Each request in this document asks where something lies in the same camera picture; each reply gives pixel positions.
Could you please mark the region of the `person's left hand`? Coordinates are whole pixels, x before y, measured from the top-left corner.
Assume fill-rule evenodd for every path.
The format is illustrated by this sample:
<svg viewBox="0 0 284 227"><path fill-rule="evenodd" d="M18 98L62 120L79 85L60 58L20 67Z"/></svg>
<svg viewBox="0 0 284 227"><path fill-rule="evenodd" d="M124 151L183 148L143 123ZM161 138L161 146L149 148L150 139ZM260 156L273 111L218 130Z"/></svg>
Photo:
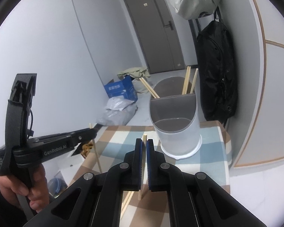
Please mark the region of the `person's left hand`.
<svg viewBox="0 0 284 227"><path fill-rule="evenodd" d="M28 189L23 182L12 175L0 176L0 193L8 203L17 207L20 206L17 195L27 197L30 208L39 213L50 202L45 169L42 164L34 171L33 181L34 186Z"/></svg>

